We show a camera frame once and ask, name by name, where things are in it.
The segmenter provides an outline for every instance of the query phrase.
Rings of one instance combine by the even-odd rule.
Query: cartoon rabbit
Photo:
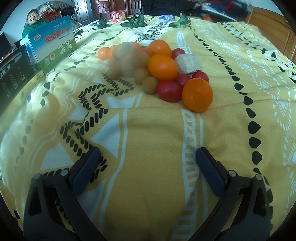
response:
[[[69,41],[70,41],[70,39],[66,41],[65,45],[68,49],[71,49],[73,47],[73,45],[69,44]]]
[[[65,52],[66,52],[66,50],[65,50],[65,47],[64,47],[64,45],[63,45],[63,44],[61,44],[61,45],[58,45],[58,48],[59,48],[59,49],[61,49],[61,52],[60,52],[60,54],[61,54],[61,55],[63,55],[63,53],[65,53]]]

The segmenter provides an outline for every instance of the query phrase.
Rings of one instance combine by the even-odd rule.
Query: pile of fruit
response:
[[[205,111],[213,101],[209,78],[200,71],[197,57],[182,49],[171,50],[163,40],[154,40],[148,48],[136,42],[103,47],[98,57],[108,59],[108,78],[133,77],[145,93],[157,93],[164,101],[183,100],[186,108],[196,112]]]

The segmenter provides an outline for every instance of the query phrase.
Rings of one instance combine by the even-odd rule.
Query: wooden headboard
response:
[[[257,26],[264,37],[296,63],[296,35],[284,16],[253,7],[252,13],[246,18],[246,23]]]

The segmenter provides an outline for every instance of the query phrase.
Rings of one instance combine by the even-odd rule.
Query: red paper cup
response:
[[[117,23],[117,22],[124,21],[124,13],[125,13],[125,10],[118,10],[118,11],[111,12],[110,14],[113,22]]]

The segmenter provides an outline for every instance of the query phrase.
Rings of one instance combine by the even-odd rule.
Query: blue gripper pad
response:
[[[197,149],[195,157],[212,192],[218,197],[223,197],[228,182],[224,166],[216,161],[205,147]]]
[[[77,172],[76,176],[72,181],[72,195],[77,197],[81,195],[86,188],[91,176],[96,170],[99,161],[101,159],[101,152],[98,148],[92,147],[92,151],[89,150],[84,157],[79,161],[84,161],[80,170]]]

